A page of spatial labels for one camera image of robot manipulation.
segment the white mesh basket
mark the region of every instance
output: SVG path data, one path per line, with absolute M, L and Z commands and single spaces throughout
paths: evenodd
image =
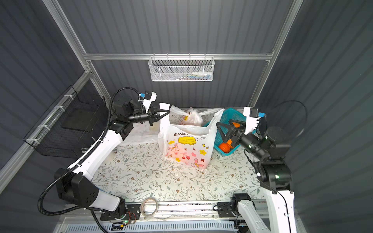
M 214 57 L 149 58 L 151 79 L 157 82 L 212 81 L 214 66 Z

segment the plastic bag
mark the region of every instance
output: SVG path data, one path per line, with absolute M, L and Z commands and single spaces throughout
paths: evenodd
M 195 125 L 195 126 L 201 126 L 203 124 L 202 116 L 215 113 L 219 110 L 220 108 L 213 108 L 213 109 L 203 111 L 200 113 L 199 110 L 194 109 L 192 107 L 188 108 L 186 112 L 184 112 L 183 110 L 175 106 L 171 106 L 170 108 L 170 111 L 172 113 L 185 116 L 181 119 L 181 121 L 179 122 L 179 125 Z
M 160 103 L 161 109 L 168 110 L 169 104 Z M 216 123 L 224 109 L 215 113 L 207 127 L 194 125 L 172 125 L 169 116 L 160 122 L 158 144 L 162 156 L 187 166 L 205 169 L 210 162 L 216 136 Z
M 139 145 L 158 141 L 159 122 L 154 122 L 153 126 L 149 123 L 134 123 L 134 128 L 124 139 L 123 144 Z

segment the black cable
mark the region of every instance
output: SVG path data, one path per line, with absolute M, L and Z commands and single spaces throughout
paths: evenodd
M 237 230 L 238 230 L 238 223 L 237 223 L 237 222 L 238 222 L 238 217 L 239 217 L 239 216 L 241 216 L 241 215 L 239 214 L 239 215 L 237 215 L 237 217 L 236 217 L 236 227 L 237 227 Z
M 257 133 L 257 135 L 259 135 L 259 136 L 262 136 L 262 135 L 264 135 L 264 134 L 267 132 L 267 129 L 268 129 L 267 114 L 264 116 L 264 120 L 266 121 L 266 130 L 264 131 L 263 134 L 258 133 L 258 132 L 260 132 L 260 131 L 259 131 L 259 126 L 257 126 L 257 127 L 255 128 L 255 129 L 256 129 L 256 133 Z
M 249 157 L 246 155 L 246 149 L 244 150 L 244 154 L 245 154 L 247 160 L 249 161 L 249 163 L 254 167 L 253 162 L 252 162 L 252 161 L 249 159 Z
M 266 116 L 269 115 L 269 113 L 271 113 L 278 106 L 280 106 L 280 105 L 282 105 L 284 103 L 288 103 L 288 102 L 297 102 L 297 103 L 300 103 L 303 106 L 303 108 L 304 108 L 304 112 L 305 112 L 304 124 L 303 124 L 303 128 L 301 129 L 301 131 L 299 131 L 299 133 L 294 137 L 294 138 L 297 138 L 297 137 L 299 137 L 304 132 L 305 125 L 306 125 L 306 123 L 308 121 L 308 110 L 307 110 L 307 107 L 301 101 L 299 101 L 299 100 L 286 100 L 286 101 L 283 101 L 283 102 L 277 104 L 276 106 L 274 106 L 268 113 L 266 113 Z
M 212 209 L 213 209 L 214 211 L 218 211 L 218 210 L 214 209 L 215 206 L 216 206 L 216 207 L 222 207 L 222 206 L 226 206 L 226 205 L 230 205 L 230 204 L 231 204 L 230 202 L 228 202 L 227 204 L 224 204 L 224 205 L 218 205 L 218 204 L 216 204 L 216 205 L 214 205 L 214 206 L 212 207 Z
M 100 224 L 100 222 L 98 221 L 98 219 L 97 219 L 95 213 L 93 212 L 93 210 L 91 210 L 91 214 L 92 214 L 93 219 L 94 219 L 94 221 L 96 222 L 97 226 L 98 226 L 98 227 L 99 227 L 99 228 L 100 228 L 104 233 L 109 233 L 107 230 L 105 230 L 105 229 L 101 226 L 101 224 Z
M 125 89 L 130 89 L 130 90 L 133 90 L 135 91 L 138 95 L 140 94 L 140 92 L 138 90 L 136 90 L 135 88 L 132 88 L 132 87 L 129 87 L 129 86 L 126 86 L 126 87 L 123 87 L 119 90 L 117 90 L 114 95 L 112 96 L 111 100 L 110 100 L 110 104 L 109 104 L 109 113 L 107 115 L 107 123 L 106 123 L 106 127 L 105 127 L 105 130 L 104 132 L 102 133 L 101 137 L 99 138 L 99 140 L 96 141 L 95 145 L 92 147 L 92 149 L 81 159 L 79 160 L 79 162 L 74 165 L 71 169 L 67 170 L 63 175 L 61 175 L 60 177 L 58 177 L 55 181 L 53 181 L 50 185 L 48 185 L 44 191 L 40 194 L 39 196 L 39 199 L 38 199 L 38 204 L 37 204 L 37 207 L 38 207 L 38 210 L 41 214 L 44 214 L 44 215 L 47 215 L 47 216 L 56 216 L 56 215 L 61 215 L 61 214 L 65 214 L 67 212 L 70 212 L 70 211 L 73 211 L 73 210 L 77 210 L 77 209 L 81 209 L 82 207 L 80 206 L 74 206 L 74 207 L 71 207 L 71 208 L 68 208 L 66 210 L 61 210 L 61 211 L 55 211 L 55 212 L 52 212 L 52 211 L 48 211 L 46 209 L 44 209 L 43 207 L 43 200 L 46 196 L 46 194 L 49 192 L 49 190 L 58 182 L 60 181 L 61 179 L 65 178 L 67 175 L 71 174 L 77 167 L 79 167 L 93 152 L 94 150 L 101 144 L 101 142 L 104 140 L 105 136 L 106 136 L 106 133 L 109 129 L 109 126 L 110 126 L 110 117 L 111 117 L 111 112 L 112 112 L 112 106 L 113 106 L 113 101 L 114 101 L 114 97 L 116 96 L 116 94 L 118 94 L 118 92 L 122 91 L 122 90 L 125 90 Z
M 140 111 L 141 111 L 141 114 L 144 114 L 144 106 L 142 105 L 142 100 L 143 98 L 141 96 L 138 96 L 139 97 L 139 103 L 140 103 Z

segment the red wire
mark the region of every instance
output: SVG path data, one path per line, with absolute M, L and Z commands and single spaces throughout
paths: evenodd
M 136 219 L 136 215 L 135 215 L 134 213 L 130 212 L 130 213 L 129 213 L 129 216 L 131 216 L 131 214 L 133 214 L 133 215 L 135 216 L 135 222 L 136 222 L 136 220 L 137 220 L 137 219 Z
M 128 220 L 128 224 L 129 224 L 131 222 L 131 212 L 128 211 L 128 213 L 129 213 L 129 220 Z

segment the white plastic shopping bag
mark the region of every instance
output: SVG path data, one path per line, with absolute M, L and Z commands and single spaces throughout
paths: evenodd
M 170 105 L 159 104 L 168 110 Z M 158 143 L 163 157 L 187 166 L 205 169 L 210 162 L 216 136 L 216 123 L 220 121 L 224 109 L 215 113 L 207 127 L 194 125 L 172 125 L 169 116 L 160 120 Z
M 171 106 L 170 112 L 173 114 L 182 115 L 183 118 L 179 122 L 180 125 L 196 125 L 201 126 L 203 124 L 202 116 L 215 113 L 219 111 L 220 108 L 213 108 L 207 111 L 203 111 L 200 113 L 199 110 L 194 109 L 192 107 L 188 108 L 188 110 L 185 112 L 175 106 Z

